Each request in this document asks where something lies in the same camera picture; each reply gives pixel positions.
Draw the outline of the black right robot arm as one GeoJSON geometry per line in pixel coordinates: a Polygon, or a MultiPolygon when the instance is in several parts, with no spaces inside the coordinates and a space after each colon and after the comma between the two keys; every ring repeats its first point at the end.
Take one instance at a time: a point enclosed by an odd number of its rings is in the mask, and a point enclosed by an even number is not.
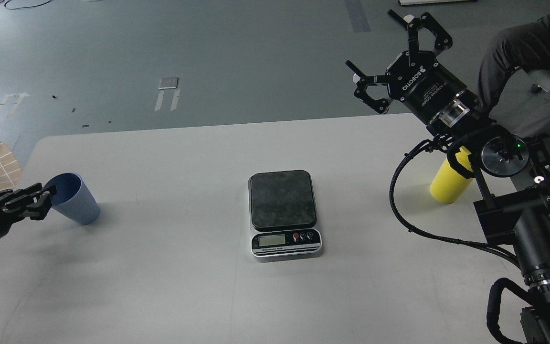
{"type": "Polygon", "coordinates": [[[526,342],[550,344],[550,139],[526,142],[476,112],[476,95],[437,61],[453,41],[430,13],[403,18],[390,10],[388,15],[406,30],[408,49],[383,75],[368,76],[346,61],[356,75],[354,95],[379,114],[386,113],[391,102],[401,102],[433,136],[397,166],[389,186],[391,209],[411,233],[493,253],[517,266],[525,285],[507,278],[495,281],[487,301],[487,329],[497,342],[513,343],[498,324],[507,289],[528,304],[521,311],[526,342]],[[397,179],[423,151],[445,153],[456,174],[475,180],[482,200],[474,207],[485,243],[432,235],[399,213],[397,179]]]}

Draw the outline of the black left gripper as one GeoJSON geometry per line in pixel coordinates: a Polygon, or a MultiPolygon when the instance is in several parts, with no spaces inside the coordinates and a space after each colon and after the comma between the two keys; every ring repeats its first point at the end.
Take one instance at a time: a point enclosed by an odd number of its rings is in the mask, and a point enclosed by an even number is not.
{"type": "Polygon", "coordinates": [[[30,218],[43,220],[52,208],[52,196],[58,194],[55,186],[35,183],[26,189],[0,191],[0,239],[9,233],[12,224],[30,218]],[[11,210],[9,207],[21,207],[11,210]]]}

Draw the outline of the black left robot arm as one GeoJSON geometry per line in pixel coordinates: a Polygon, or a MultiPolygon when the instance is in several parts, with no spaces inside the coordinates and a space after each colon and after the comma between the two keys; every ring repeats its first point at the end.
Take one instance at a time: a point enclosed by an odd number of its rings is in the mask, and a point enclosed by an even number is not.
{"type": "Polygon", "coordinates": [[[57,195],[55,186],[35,183],[26,189],[0,190],[0,239],[8,235],[12,225],[29,218],[43,220],[52,208],[57,195]]]}

